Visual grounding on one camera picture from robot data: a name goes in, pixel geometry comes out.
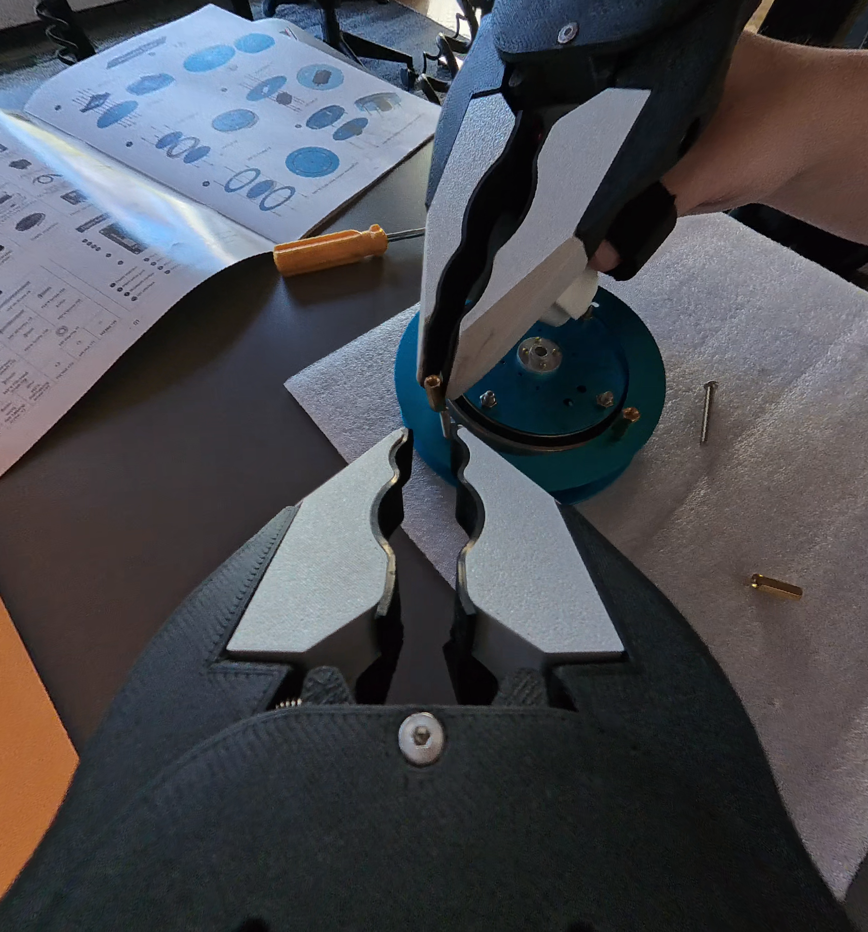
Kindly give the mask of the white foam sheet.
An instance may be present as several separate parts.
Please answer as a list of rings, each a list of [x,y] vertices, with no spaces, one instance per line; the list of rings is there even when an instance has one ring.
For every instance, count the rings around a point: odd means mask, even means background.
[[[868,852],[868,293],[723,215],[605,286],[654,335],[666,401],[579,510],[708,644],[843,898]]]

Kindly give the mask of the person's right forearm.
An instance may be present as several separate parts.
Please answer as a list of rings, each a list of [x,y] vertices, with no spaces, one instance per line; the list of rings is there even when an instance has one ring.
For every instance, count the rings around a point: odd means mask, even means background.
[[[774,54],[779,127],[760,201],[868,245],[868,50],[762,48]]]

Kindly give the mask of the orange cardboard box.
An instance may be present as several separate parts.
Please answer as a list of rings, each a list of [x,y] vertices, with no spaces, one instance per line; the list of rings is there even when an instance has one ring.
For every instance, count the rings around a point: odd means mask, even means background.
[[[0,898],[42,840],[77,764],[0,598]]]

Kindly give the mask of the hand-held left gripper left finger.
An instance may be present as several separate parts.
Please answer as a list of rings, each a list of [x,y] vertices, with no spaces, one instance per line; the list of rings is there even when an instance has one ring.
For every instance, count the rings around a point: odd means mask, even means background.
[[[358,703],[384,702],[403,643],[396,557],[412,432],[400,428],[298,505],[228,641],[230,657],[336,667]]]

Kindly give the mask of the person's right hand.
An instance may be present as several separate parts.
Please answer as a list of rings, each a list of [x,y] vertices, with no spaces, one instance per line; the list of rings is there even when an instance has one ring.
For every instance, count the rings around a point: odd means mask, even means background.
[[[739,39],[711,121],[661,180],[678,216],[757,201],[789,178],[792,63],[784,43],[750,32]]]

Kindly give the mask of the orange-handled screwdriver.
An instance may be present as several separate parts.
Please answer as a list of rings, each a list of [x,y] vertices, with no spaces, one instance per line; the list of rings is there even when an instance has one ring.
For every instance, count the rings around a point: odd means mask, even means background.
[[[273,249],[278,272],[285,278],[362,262],[385,254],[389,245],[426,234],[420,227],[386,234],[378,225],[368,230],[343,230],[279,244]]]

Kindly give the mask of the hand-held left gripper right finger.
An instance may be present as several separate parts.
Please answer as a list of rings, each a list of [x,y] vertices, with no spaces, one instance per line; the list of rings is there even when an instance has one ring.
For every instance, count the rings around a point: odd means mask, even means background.
[[[552,495],[466,428],[451,436],[456,558],[444,656],[462,705],[490,705],[518,671],[624,658],[624,646]]]

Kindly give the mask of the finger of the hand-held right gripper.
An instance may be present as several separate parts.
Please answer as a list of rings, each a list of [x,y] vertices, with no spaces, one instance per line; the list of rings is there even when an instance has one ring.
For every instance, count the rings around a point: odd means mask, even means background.
[[[447,378],[455,399],[585,272],[580,219],[650,97],[647,88],[608,88],[553,124],[536,161],[534,199],[499,250],[484,294],[464,316]]]
[[[459,327],[533,198],[539,117],[495,93],[470,100],[428,208],[418,379],[451,382]]]

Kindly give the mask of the open instruction booklet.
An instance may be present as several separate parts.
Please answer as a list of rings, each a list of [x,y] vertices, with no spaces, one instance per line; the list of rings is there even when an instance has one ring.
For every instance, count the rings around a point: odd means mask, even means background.
[[[217,6],[0,109],[0,477],[195,286],[321,225],[438,115]]]

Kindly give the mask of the blue metal turntable assembly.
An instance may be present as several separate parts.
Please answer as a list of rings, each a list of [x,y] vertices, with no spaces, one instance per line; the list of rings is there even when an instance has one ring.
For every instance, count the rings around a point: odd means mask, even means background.
[[[656,428],[665,398],[661,353],[644,322],[599,288],[574,319],[537,320],[499,363],[446,402],[468,428],[524,475],[574,504],[614,482]],[[621,440],[625,406],[641,417]]]

